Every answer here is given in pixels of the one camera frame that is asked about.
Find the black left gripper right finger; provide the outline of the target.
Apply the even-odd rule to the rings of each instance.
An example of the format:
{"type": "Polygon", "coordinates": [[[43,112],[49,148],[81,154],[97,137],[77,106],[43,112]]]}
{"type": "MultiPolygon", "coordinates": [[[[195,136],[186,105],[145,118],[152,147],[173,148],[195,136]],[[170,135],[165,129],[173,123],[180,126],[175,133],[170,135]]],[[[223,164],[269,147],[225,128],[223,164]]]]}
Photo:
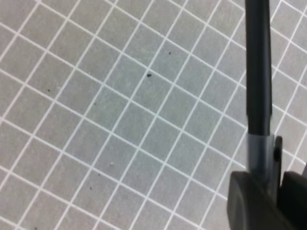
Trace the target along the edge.
{"type": "Polygon", "coordinates": [[[285,172],[278,193],[277,206],[297,230],[305,230],[307,228],[307,178],[296,172],[285,172]]]}

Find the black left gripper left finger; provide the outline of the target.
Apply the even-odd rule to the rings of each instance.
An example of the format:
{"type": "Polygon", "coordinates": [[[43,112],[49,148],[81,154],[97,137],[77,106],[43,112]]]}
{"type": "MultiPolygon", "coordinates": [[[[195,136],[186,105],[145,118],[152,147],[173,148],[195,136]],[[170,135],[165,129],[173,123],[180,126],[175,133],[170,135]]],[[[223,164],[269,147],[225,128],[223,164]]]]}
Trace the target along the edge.
{"type": "Polygon", "coordinates": [[[231,173],[227,216],[232,230],[295,229],[247,172],[231,173]]]}

